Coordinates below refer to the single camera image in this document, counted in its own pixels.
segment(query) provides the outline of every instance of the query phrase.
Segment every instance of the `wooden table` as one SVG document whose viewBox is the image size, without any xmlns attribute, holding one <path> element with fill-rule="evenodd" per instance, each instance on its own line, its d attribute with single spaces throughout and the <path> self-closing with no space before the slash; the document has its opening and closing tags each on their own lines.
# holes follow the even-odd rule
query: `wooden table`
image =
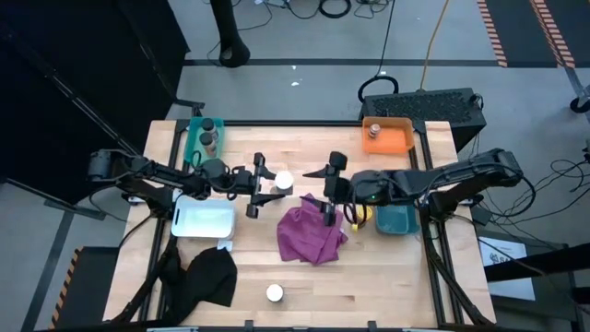
<svg viewBox="0 0 590 332">
<path fill-rule="evenodd" d="M 155 121 L 147 138 L 145 156 L 168 164 L 175 122 Z M 434 167 L 457 161 L 448 123 L 427 123 Z M 298 207 L 299 195 L 322 197 L 324 181 L 301 177 L 325 166 L 330 151 L 348 156 L 343 176 L 362 170 L 408 169 L 404 155 L 367 155 L 360 147 L 359 127 L 227 127 L 222 159 L 230 166 L 246 165 L 252 170 L 254 153 L 266 156 L 271 172 L 290 171 L 293 197 L 271 202 L 260 209 L 258 219 L 245 216 L 248 197 L 235 200 L 237 225 L 231 255 L 238 267 L 238 283 L 231 308 L 201 302 L 183 322 L 188 326 L 348 326 L 366 327 L 375 320 L 379 327 L 436 327 L 427 259 L 420 235 L 384 236 L 372 225 L 354 233 L 345 224 L 348 242 L 340 247 L 336 262 L 312 267 L 299 261 L 282 262 L 277 247 L 277 223 L 285 212 Z M 177 168 L 183 164 L 186 133 L 181 140 Z M 417 154 L 423 169 L 419 138 Z M 270 183 L 263 183 L 263 192 Z M 469 216 L 460 207 L 457 214 Z M 145 206 L 131 207 L 125 231 L 148 214 Z M 447 221 L 447 235 L 457 281 L 471 301 L 488 319 L 495 321 L 490 293 L 479 256 L 475 229 L 461 219 Z M 146 276 L 156 221 L 146 224 L 122 248 L 104 313 L 110 319 L 124 308 Z M 170 228 L 162 240 L 168 241 Z M 178 247 L 187 267 L 204 249 L 217 242 L 181 238 Z M 453 322 L 448 289 L 440 279 L 446 321 Z M 284 301 L 271 303 L 266 288 L 283 286 Z M 160 284 L 154 286 L 149 319 L 156 318 Z"/>
</svg>

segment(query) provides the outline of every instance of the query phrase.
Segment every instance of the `orange tray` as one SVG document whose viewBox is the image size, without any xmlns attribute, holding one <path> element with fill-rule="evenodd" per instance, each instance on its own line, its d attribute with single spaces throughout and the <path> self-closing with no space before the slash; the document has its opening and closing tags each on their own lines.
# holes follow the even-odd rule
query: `orange tray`
<svg viewBox="0 0 590 332">
<path fill-rule="evenodd" d="M 378 124 L 381 132 L 369 137 L 369 127 Z M 369 153 L 406 153 L 414 148 L 414 127 L 408 118 L 366 116 L 362 120 L 362 149 Z"/>
</svg>

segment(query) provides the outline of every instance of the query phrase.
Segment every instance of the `purple cloth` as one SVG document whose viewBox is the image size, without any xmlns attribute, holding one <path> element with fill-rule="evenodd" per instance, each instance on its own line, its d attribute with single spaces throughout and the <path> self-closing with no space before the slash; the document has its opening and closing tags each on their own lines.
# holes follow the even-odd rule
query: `purple cloth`
<svg viewBox="0 0 590 332">
<path fill-rule="evenodd" d="M 302 200 L 292 207 L 277 226 L 278 251 L 283 261 L 300 259 L 319 265 L 338 260 L 338 247 L 348 237 L 340 231 L 342 212 L 336 212 L 336 224 L 324 225 L 324 217 L 313 203 Z"/>
</svg>

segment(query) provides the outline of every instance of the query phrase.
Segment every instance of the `teal container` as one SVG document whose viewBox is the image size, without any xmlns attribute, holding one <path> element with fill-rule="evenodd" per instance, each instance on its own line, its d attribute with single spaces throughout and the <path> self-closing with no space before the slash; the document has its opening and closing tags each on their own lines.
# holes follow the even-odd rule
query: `teal container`
<svg viewBox="0 0 590 332">
<path fill-rule="evenodd" d="M 203 145 L 201 142 L 199 142 L 199 137 L 201 134 L 205 133 L 203 128 L 201 128 L 203 119 L 206 118 L 199 116 L 191 119 L 188 130 L 188 138 L 186 139 L 186 145 L 184 146 L 184 161 L 190 163 L 193 166 L 195 166 L 195 164 L 198 162 L 198 153 L 194 154 L 194 152 L 197 150 L 201 152 L 201 163 L 207 160 L 219 158 L 223 152 L 223 143 L 225 139 L 225 125 L 223 124 L 223 119 L 209 118 L 213 120 L 213 123 L 215 124 L 219 134 L 215 157 L 209 157 L 205 152 L 205 148 L 203 148 Z"/>
<path fill-rule="evenodd" d="M 413 206 L 377 207 L 377 231 L 383 234 L 406 235 L 419 231 Z"/>
</svg>

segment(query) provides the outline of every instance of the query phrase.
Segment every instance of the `paper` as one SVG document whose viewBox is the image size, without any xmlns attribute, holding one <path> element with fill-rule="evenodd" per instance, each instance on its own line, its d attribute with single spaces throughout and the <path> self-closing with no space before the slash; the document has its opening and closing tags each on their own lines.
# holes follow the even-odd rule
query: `paper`
<svg viewBox="0 0 590 332">
<path fill-rule="evenodd" d="M 479 239 L 502 250 L 512 258 L 526 257 L 526 247 L 522 243 L 496 240 L 483 236 L 480 236 Z M 484 267 L 510 260 L 506 255 L 501 254 L 484 243 L 479 243 L 479 250 L 481 251 L 481 259 L 483 260 Z M 492 295 L 529 301 L 535 300 L 535 291 L 533 289 L 533 280 L 531 280 L 531 278 L 489 282 L 488 288 Z"/>
<path fill-rule="evenodd" d="M 219 240 L 218 241 L 218 250 L 225 249 L 228 253 L 231 253 L 231 249 L 233 248 L 233 242 L 229 240 Z"/>
</svg>

